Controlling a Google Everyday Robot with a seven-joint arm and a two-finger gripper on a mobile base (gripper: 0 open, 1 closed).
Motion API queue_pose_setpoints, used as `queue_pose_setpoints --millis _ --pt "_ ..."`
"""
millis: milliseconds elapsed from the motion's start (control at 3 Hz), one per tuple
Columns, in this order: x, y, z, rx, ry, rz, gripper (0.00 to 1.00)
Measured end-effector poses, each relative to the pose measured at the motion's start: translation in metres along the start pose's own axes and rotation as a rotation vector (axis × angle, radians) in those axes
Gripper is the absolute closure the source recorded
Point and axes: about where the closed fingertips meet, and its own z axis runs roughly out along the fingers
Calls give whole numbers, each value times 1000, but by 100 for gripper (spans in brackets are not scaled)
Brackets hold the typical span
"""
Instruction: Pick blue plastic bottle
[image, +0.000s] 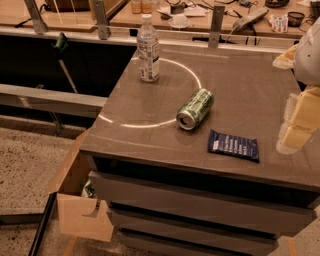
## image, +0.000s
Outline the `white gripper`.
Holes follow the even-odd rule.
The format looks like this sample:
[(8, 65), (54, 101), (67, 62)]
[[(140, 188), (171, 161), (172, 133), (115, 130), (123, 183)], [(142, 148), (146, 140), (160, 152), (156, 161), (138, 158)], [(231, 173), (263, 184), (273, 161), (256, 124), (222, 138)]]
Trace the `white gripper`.
[[(320, 86), (320, 18), (300, 39), (275, 58), (272, 65), (292, 69), (298, 81), (309, 86)], [(281, 154), (299, 151), (320, 128), (320, 88), (307, 87), (299, 95), (290, 93), (284, 122), (280, 127), (276, 149)]]

